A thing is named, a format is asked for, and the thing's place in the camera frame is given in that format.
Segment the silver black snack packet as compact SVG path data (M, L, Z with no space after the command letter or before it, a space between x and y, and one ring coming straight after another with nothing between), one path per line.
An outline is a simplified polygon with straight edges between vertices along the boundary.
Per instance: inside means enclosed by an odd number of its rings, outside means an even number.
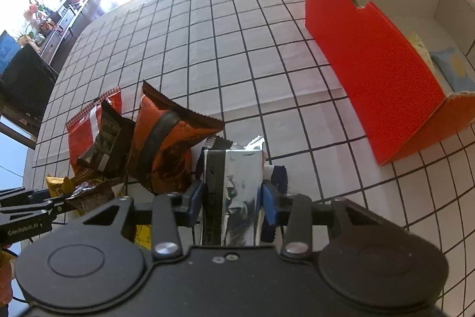
M205 184L200 243L255 246L275 242L276 227L263 209L262 183L269 180L287 194L286 167L267 162L266 140L259 135L247 145L213 135L197 161L196 177Z

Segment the orange brown snack bag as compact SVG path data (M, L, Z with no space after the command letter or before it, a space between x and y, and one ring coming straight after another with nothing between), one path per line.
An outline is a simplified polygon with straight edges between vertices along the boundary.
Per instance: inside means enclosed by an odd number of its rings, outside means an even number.
M142 84L126 172L154 195L186 191L191 185L191 148L221 132L225 123Z

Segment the yellow minion snack packet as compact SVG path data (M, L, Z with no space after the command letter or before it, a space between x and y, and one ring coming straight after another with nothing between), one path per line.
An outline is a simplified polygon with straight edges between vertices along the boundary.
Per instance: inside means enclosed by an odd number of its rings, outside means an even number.
M70 196L75 191L75 186L70 178L54 177L47 175L45 182L48 187L50 197Z

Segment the brown chocolate bar wrapper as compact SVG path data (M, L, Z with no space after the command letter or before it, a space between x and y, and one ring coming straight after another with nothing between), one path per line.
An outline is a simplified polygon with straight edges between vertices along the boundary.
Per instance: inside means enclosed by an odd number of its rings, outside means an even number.
M66 202L81 215L116 199L124 186L123 176L107 178L100 172L85 169L70 179L72 192L66 194Z

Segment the dark brown snack packet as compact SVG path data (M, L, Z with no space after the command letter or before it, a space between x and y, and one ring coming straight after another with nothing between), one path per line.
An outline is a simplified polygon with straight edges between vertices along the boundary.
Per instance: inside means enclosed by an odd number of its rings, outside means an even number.
M122 117L108 100L102 101L101 108L101 123L94 143L78 158L77 165L115 179L125 175L135 122Z

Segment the red white snack bag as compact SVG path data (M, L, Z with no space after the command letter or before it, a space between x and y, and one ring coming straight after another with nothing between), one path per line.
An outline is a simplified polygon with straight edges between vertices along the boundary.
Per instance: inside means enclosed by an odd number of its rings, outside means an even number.
M108 102L118 113L121 113L121 90L119 87L114 87L89 102L66 123L70 164L75 174L83 169L79 165L79 158L94 144L99 134L103 101Z

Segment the black office chair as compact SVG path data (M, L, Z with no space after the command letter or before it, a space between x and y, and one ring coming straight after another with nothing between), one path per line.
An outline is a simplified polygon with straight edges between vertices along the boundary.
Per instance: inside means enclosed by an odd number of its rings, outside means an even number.
M57 78L58 73L29 44L1 71L1 116L28 134L12 134L12 139L35 147Z

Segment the black grid tablecloth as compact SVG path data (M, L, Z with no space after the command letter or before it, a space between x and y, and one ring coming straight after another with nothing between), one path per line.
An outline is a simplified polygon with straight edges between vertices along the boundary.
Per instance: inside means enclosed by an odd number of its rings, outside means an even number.
M26 186L72 174L68 119L114 87L136 117L143 82L222 119L234 142L263 135L290 191L347 196L437 245L449 261L441 308L474 314L473 127L380 167L303 0L134 0L91 23L52 91Z

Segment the pale yellow snack packet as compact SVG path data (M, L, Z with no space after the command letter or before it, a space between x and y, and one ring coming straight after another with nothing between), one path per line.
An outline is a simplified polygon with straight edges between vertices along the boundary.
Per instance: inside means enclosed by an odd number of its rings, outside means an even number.
M423 41L421 40L421 38L415 32L412 32L411 34L407 36L407 40L415 49L415 51L418 52L419 56L422 58L423 62L427 65L430 71L434 72L435 68L432 62L432 58L430 56L429 51L425 47Z

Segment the red cardboard box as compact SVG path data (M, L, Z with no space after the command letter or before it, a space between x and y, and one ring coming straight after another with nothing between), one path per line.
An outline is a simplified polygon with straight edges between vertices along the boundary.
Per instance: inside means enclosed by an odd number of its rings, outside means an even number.
M379 164L474 122L474 91L453 92L407 40L455 49L474 79L474 0L305 0L305 26L345 89Z

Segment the light blue snack packet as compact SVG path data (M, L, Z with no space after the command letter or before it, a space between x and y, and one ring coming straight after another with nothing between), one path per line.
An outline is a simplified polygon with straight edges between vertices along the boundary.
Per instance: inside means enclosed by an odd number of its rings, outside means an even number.
M474 79L467 73L464 61L452 47L443 51L431 51L432 61L442 72L453 92L473 92Z

